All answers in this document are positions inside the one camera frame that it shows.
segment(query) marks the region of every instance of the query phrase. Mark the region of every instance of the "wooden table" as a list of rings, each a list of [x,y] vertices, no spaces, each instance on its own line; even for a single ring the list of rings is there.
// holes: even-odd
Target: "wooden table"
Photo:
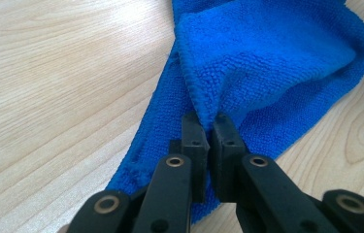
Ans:
[[[364,0],[347,5],[364,19]],[[102,190],[172,46],[170,0],[0,1],[0,232],[56,232]],[[364,79],[279,159],[304,191],[364,195]],[[193,232],[241,232],[223,205]]]

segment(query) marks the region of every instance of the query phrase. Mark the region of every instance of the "wooden surface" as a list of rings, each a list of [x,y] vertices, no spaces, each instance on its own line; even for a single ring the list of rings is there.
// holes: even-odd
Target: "wooden surface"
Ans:
[[[0,1],[0,232],[56,232],[105,187],[173,40],[168,0]],[[364,80],[279,164],[317,198],[364,195]],[[233,210],[192,231],[241,232]]]

